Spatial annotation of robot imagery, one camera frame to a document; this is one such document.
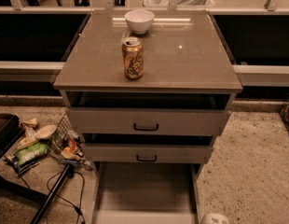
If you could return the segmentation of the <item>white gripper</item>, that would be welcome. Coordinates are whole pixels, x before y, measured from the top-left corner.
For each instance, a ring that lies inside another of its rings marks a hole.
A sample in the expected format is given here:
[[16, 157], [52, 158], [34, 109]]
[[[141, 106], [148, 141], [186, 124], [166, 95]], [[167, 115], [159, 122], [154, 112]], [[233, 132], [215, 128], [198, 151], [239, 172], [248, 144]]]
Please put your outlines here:
[[208, 213], [203, 216], [200, 224], [229, 224], [229, 220], [221, 214]]

